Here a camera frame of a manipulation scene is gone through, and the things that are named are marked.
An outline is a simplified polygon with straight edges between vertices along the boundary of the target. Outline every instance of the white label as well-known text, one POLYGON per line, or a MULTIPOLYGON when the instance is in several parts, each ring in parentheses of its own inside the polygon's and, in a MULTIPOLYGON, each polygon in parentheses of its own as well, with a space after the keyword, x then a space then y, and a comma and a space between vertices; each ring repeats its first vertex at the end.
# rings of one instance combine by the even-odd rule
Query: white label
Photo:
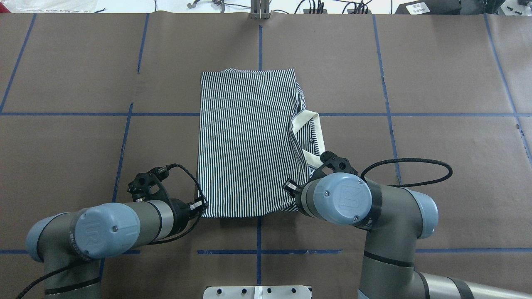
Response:
POLYGON ((410 14, 422 14, 422 13, 430 12, 430 9, 427 7, 425 2, 407 5, 406 9, 408 10, 410 14))

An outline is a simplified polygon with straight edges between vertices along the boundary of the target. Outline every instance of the folded cloth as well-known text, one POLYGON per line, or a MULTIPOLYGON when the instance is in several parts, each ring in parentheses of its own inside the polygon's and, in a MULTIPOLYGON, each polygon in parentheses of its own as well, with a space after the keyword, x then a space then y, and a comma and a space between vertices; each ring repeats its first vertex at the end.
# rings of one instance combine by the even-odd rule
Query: folded cloth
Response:
POLYGON ((198 178, 205 217, 297 211, 282 188, 305 183, 325 151, 293 69, 202 74, 198 178))

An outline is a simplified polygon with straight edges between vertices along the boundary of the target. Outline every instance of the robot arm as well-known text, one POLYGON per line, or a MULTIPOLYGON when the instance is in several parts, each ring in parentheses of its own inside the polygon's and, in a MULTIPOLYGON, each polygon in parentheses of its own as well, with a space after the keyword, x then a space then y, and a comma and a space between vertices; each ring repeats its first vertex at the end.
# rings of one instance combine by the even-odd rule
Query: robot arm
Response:
POLYGON ((438 209, 428 195, 358 177, 345 158, 321 155, 323 166, 303 186, 284 189, 303 214, 367 231, 359 299, 532 299, 456 278, 414 271, 417 239, 432 235, 438 209), (323 168, 334 172, 326 175, 323 168))
POLYGON ((101 298, 100 259, 142 245, 165 243, 167 240, 161 239, 180 233, 191 219, 200 219, 206 207, 203 195, 187 204, 168 198, 161 184, 174 165, 180 166, 139 173, 128 189, 135 202, 105 203, 61 213, 32 227, 26 239, 30 256, 44 262, 46 273, 68 267, 45 280, 46 298, 101 298), (155 185, 159 190, 152 194, 155 185))

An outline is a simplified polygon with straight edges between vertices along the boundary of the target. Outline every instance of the wire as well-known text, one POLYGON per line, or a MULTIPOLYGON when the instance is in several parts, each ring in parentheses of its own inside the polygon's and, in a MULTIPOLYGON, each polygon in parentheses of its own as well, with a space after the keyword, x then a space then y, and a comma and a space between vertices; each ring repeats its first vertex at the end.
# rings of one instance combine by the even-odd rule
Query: wire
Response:
POLYGON ((176 236, 176 237, 173 237, 173 238, 170 238, 170 239, 166 239, 166 240, 160 240, 160 241, 155 241, 155 242, 151 242, 149 243, 148 245, 156 245, 156 244, 164 244, 164 243, 168 243, 168 242, 172 242, 172 241, 175 241, 177 239, 181 239, 183 238, 184 236, 188 235, 189 232, 191 232, 195 227, 196 225, 198 224, 198 222, 200 221, 201 219, 201 216, 203 215, 203 212, 205 211, 205 207, 207 205, 207 199, 205 198, 205 195, 203 195, 203 191, 201 190, 201 186, 200 184, 198 183, 197 179, 194 177, 194 175, 188 171, 188 169, 186 169, 183 165, 181 164, 177 164, 177 163, 174 163, 174 164, 170 164, 170 165, 167 165, 167 169, 170 170, 172 168, 175 168, 175 167, 179 167, 181 169, 183 169, 184 172, 186 172, 186 174, 194 181, 194 183, 196 184, 196 187, 198 188, 198 192, 199 192, 199 195, 201 197, 201 199, 205 202, 204 205, 203 205, 203 209, 201 210, 200 213, 198 213, 198 216, 197 216, 197 219, 196 221, 194 221, 194 223, 192 224, 192 226, 186 230, 186 232, 182 233, 181 235, 179 236, 176 236))
POLYGON ((240 4, 231 4, 231 3, 225 3, 226 5, 232 5, 232 6, 240 6, 240 7, 243 7, 245 9, 250 9, 251 7, 250 6, 246 6, 246 5, 240 5, 240 4))
POLYGON ((368 166, 366 169, 364 169, 364 171, 360 174, 360 178, 365 181, 364 176, 366 175, 366 173, 368 173, 370 170, 372 170, 375 167, 378 167, 378 166, 381 166, 381 165, 384 165, 384 164, 402 163, 402 162, 419 162, 419 163, 428 163, 428 164, 441 165, 441 166, 443 166, 443 167, 445 167, 447 169, 448 174, 446 174, 444 177, 441 177, 441 178, 436 179, 436 180, 417 182, 417 183, 413 183, 413 184, 390 185, 392 187, 415 187, 415 186, 430 185, 430 184, 435 184, 437 182, 442 182, 442 181, 450 178, 453 175, 453 169, 451 168, 451 166, 449 164, 445 163, 445 162, 442 162, 442 161, 430 160, 430 159, 422 159, 422 158, 400 158, 400 159, 384 160, 384 161, 380 161, 380 162, 374 163, 374 164, 368 166))
POLYGON ((50 278, 56 274, 59 274, 63 271, 67 271, 67 270, 70 270, 72 268, 75 268, 77 266, 80 266, 80 265, 83 265, 83 264, 86 264, 87 262, 86 261, 76 261, 76 262, 73 262, 72 264, 68 265, 68 266, 65 266, 65 267, 62 267, 62 268, 59 268, 57 270, 54 270, 48 274, 45 274, 39 278, 37 278, 36 280, 34 280, 32 283, 30 283, 24 290, 22 290, 22 292, 20 292, 20 294, 16 297, 16 299, 20 299, 22 297, 24 297, 24 295, 29 292, 31 290, 31 288, 33 288, 34 286, 36 286, 39 282, 47 279, 47 278, 50 278))
POLYGON ((303 2, 305 2, 305 0, 301 0, 301 2, 297 5, 296 11, 294 13, 297 13, 297 10, 300 8, 300 6, 301 6, 301 4, 303 4, 303 2))
POLYGON ((347 8, 351 3, 353 3, 353 4, 355 5, 355 10, 356 10, 356 2, 349 1, 349 2, 347 2, 347 4, 344 6, 344 10, 342 10, 342 14, 345 12, 346 8, 347 8))

